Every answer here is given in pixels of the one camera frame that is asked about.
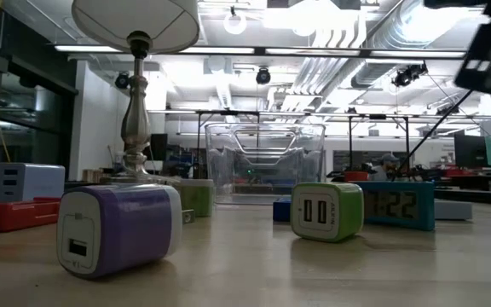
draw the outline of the workbench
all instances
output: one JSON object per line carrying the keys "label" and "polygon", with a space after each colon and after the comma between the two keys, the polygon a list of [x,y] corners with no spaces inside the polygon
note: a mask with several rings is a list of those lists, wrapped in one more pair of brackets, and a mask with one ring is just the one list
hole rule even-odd
{"label": "workbench", "polygon": [[491,306],[491,205],[423,232],[299,239],[270,206],[219,206],[173,256],[98,281],[68,274],[56,226],[0,234],[0,306]]}

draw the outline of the red box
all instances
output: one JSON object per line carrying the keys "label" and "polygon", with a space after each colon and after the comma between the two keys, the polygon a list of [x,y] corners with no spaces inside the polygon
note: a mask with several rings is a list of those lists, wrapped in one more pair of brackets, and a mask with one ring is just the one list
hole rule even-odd
{"label": "red box", "polygon": [[0,232],[26,229],[58,222],[60,199],[0,203]]}

